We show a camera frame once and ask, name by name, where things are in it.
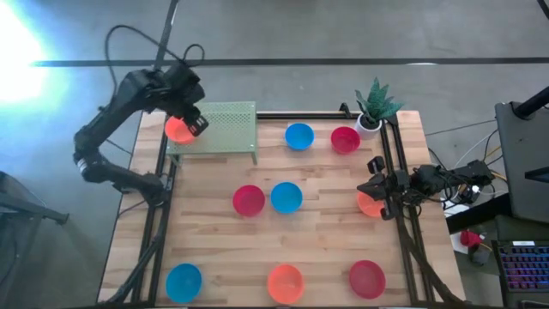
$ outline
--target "green plant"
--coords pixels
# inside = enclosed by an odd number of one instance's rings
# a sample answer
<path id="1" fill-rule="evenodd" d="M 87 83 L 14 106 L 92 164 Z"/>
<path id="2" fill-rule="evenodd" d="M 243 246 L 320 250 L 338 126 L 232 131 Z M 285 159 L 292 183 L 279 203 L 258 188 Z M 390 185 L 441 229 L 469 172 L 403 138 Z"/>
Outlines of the green plant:
<path id="1" fill-rule="evenodd" d="M 385 98 L 389 85 L 385 85 L 382 88 L 379 87 L 379 80 L 374 80 L 374 84 L 371 85 L 370 94 L 368 94 L 368 100 L 364 100 L 362 93 L 359 90 L 354 90 L 357 95 L 357 103 L 359 103 L 360 111 L 364 114 L 360 118 L 360 124 L 364 127 L 377 126 L 379 120 L 394 115 L 398 110 L 404 106 L 404 103 L 392 102 L 393 97 Z"/>

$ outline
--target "concrete floor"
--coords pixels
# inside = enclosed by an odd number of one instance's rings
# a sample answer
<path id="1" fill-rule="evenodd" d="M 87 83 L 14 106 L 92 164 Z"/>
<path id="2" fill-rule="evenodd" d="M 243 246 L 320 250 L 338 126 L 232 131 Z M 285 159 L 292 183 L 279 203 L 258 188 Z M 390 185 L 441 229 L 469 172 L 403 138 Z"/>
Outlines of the concrete floor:
<path id="1" fill-rule="evenodd" d="M 124 23 L 159 38 L 169 0 L 13 0 L 0 3 L 4 71 L 0 79 L 0 170 L 17 177 L 49 207 L 70 213 L 65 226 L 45 221 L 9 308 L 93 304 L 120 194 L 85 183 L 72 163 L 72 136 L 104 105 L 106 68 L 21 69 L 28 60 L 103 59 L 108 29 Z M 549 21 L 535 0 L 191 0 L 174 20 L 170 47 L 200 43 L 208 58 L 425 58 L 547 56 Z M 113 59 L 154 59 L 156 48 L 133 33 L 113 36 Z M 119 78 L 137 68 L 116 69 Z M 198 68 L 207 100 L 255 100 L 260 110 L 329 110 L 354 102 L 377 76 L 405 109 L 421 112 L 425 133 L 494 118 L 499 101 L 525 100 L 547 86 L 549 65 L 304 66 Z M 132 148 L 140 115 L 112 140 Z M 495 123 L 428 136 L 447 166 Z M 497 145 L 497 138 L 492 140 Z M 110 145 L 104 154 L 127 166 Z M 464 162 L 480 158 L 482 147 Z M 503 164 L 493 166 L 503 173 Z M 500 304 L 498 293 L 462 272 L 468 299 Z M 495 282 L 496 276 L 486 279 Z"/>

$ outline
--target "wooden tabletop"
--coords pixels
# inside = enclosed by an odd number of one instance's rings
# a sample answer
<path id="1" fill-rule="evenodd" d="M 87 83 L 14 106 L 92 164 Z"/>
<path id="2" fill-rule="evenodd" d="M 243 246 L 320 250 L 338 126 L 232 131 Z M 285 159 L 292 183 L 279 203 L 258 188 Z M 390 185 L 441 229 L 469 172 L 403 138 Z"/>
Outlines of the wooden tabletop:
<path id="1" fill-rule="evenodd" d="M 154 170 L 164 117 L 161 112 L 143 115 L 131 170 Z M 430 163 L 419 113 L 399 112 L 398 118 L 408 167 Z M 341 156 L 331 149 L 331 131 L 353 126 L 354 121 L 304 122 L 313 128 L 316 139 L 308 150 L 294 152 L 286 146 L 284 132 L 295 121 L 260 120 L 257 166 L 246 154 L 183 158 L 174 186 L 157 306 L 178 305 L 166 296 L 165 281 L 181 263 L 195 264 L 202 272 L 202 291 L 193 306 L 275 306 L 266 282 L 278 264 L 292 264 L 304 276 L 305 292 L 295 306 L 409 304 L 395 221 L 370 218 L 356 203 L 356 186 L 371 176 L 366 163 L 383 155 L 381 139 L 362 141 L 359 150 Z M 294 182 L 304 193 L 302 207 L 291 215 L 277 213 L 268 200 L 272 188 L 283 181 Z M 267 196 L 257 217 L 245 219 L 232 208 L 232 194 L 242 185 L 257 185 Z M 141 199 L 137 194 L 124 196 L 121 210 Z M 422 208 L 419 222 L 427 258 L 463 299 L 440 204 L 424 203 Z M 112 296 L 136 265 L 146 212 L 143 205 L 118 219 L 98 300 Z M 348 285 L 350 267 L 363 259 L 379 264 L 386 275 L 387 288 L 374 300 L 361 299 Z M 414 274 L 421 290 L 417 265 Z"/>

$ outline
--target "computer keyboard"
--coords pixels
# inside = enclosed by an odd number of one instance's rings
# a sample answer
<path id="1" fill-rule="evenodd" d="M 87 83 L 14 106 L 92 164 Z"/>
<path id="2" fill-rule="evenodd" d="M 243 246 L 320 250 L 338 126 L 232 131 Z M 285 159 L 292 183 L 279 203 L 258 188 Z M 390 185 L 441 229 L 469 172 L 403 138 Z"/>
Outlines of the computer keyboard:
<path id="1" fill-rule="evenodd" d="M 506 241 L 493 245 L 502 288 L 505 285 L 513 293 L 549 292 L 549 241 Z"/>

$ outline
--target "red object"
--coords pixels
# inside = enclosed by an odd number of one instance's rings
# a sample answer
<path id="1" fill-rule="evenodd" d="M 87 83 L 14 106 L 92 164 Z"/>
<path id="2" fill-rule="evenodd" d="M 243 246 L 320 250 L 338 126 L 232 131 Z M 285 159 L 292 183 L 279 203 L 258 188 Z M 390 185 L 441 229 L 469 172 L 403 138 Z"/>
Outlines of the red object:
<path id="1" fill-rule="evenodd" d="M 268 274 L 267 290 L 273 300 L 291 305 L 303 295 L 305 283 L 297 268 L 290 264 L 282 264 Z"/>
<path id="2" fill-rule="evenodd" d="M 339 127 L 332 132 L 332 148 L 341 155 L 347 155 L 360 146 L 360 135 L 353 128 Z"/>
<path id="3" fill-rule="evenodd" d="M 170 117 L 166 121 L 164 132 L 169 139 L 180 144 L 190 144 L 195 141 L 195 137 L 190 133 L 187 124 L 182 119 Z"/>
<path id="4" fill-rule="evenodd" d="M 482 242 L 482 238 L 470 231 L 462 231 L 462 234 L 460 235 L 460 241 L 462 245 L 466 247 L 472 247 L 474 245 L 480 244 Z"/>
<path id="5" fill-rule="evenodd" d="M 247 217 L 257 215 L 265 205 L 265 194 L 254 185 L 240 187 L 232 196 L 232 206 L 239 214 Z"/>
<path id="6" fill-rule="evenodd" d="M 358 296 L 373 300 L 385 291 L 385 274 L 372 261 L 358 261 L 351 267 L 349 282 Z"/>
<path id="7" fill-rule="evenodd" d="M 374 201 L 369 195 L 359 192 L 357 194 L 357 203 L 359 204 L 360 210 L 374 218 L 381 218 L 381 209 L 385 207 L 384 201 Z"/>

